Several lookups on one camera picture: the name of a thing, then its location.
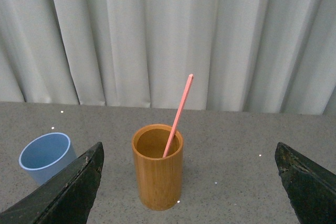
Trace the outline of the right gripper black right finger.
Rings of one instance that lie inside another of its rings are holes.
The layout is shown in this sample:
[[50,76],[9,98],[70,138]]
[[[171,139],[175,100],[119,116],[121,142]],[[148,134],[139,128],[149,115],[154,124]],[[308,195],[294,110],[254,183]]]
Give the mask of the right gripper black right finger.
[[335,174],[279,142],[275,162],[300,223],[335,223]]

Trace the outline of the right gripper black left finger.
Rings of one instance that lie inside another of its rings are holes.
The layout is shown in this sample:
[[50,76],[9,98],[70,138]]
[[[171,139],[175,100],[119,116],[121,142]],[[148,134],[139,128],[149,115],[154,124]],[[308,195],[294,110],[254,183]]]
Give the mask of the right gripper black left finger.
[[86,223],[100,185],[98,142],[30,195],[1,212],[1,223]]

